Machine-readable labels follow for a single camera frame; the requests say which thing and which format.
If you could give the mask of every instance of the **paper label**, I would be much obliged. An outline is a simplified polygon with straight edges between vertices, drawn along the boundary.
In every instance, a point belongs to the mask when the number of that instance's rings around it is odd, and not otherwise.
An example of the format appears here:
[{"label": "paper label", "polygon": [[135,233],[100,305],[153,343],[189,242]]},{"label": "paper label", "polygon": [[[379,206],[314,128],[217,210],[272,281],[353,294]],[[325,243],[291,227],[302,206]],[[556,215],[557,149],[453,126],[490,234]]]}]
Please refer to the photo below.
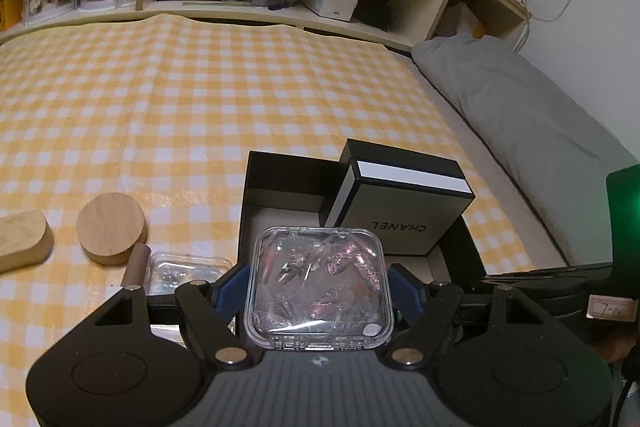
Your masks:
[{"label": "paper label", "polygon": [[587,307],[588,319],[601,321],[635,322],[638,314],[638,301],[624,297],[589,295]]}]

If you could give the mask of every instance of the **checkered tablecloth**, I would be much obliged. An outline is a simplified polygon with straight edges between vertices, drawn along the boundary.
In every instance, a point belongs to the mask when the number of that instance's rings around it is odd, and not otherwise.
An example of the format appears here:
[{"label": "checkered tablecloth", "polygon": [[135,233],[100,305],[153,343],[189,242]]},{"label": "checkered tablecloth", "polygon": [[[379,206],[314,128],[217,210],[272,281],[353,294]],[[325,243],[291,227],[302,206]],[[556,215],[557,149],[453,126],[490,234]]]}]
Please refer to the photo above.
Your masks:
[{"label": "checkered tablecloth", "polygon": [[337,159],[348,137],[458,161],[489,272],[530,269],[511,223],[418,80],[378,44],[288,26],[160,15],[53,28],[0,47],[0,214],[44,211],[41,266],[0,275],[0,426],[36,425],[34,360],[104,301],[123,269],[88,260],[82,206],[142,205],[154,251],[236,259],[249,150]]}]

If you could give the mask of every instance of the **oval wooden block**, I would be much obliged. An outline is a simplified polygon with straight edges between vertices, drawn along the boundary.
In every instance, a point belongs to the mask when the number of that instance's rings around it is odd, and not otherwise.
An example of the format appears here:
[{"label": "oval wooden block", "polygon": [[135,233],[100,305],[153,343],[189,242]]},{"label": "oval wooden block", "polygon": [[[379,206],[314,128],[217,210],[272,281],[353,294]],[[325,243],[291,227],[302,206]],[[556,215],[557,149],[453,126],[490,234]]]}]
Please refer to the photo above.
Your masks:
[{"label": "oval wooden block", "polygon": [[109,192],[89,201],[76,221],[78,241],[96,263],[124,264],[146,239],[145,214],[128,194]]},{"label": "oval wooden block", "polygon": [[53,248],[53,232],[39,210],[0,218],[0,272],[43,263]]}]

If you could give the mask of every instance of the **gray bedding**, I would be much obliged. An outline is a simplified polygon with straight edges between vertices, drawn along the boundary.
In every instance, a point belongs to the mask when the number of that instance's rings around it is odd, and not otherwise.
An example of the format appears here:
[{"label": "gray bedding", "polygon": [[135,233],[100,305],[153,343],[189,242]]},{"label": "gray bedding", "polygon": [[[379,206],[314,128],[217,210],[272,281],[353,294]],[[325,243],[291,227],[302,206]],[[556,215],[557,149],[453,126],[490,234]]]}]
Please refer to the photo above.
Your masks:
[{"label": "gray bedding", "polygon": [[518,184],[567,261],[610,261],[605,179],[636,158],[498,39],[436,38],[412,56]]}]

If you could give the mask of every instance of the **ribbed gray panel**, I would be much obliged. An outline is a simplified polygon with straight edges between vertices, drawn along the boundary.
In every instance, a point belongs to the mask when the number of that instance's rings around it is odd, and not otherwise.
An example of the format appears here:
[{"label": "ribbed gray panel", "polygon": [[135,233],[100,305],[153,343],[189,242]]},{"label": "ribbed gray panel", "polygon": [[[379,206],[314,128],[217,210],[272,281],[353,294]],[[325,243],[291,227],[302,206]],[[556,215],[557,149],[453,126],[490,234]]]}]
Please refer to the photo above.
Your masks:
[{"label": "ribbed gray panel", "polygon": [[470,427],[426,378],[385,367],[372,351],[268,351],[257,367],[217,376],[172,427],[393,425]]}]

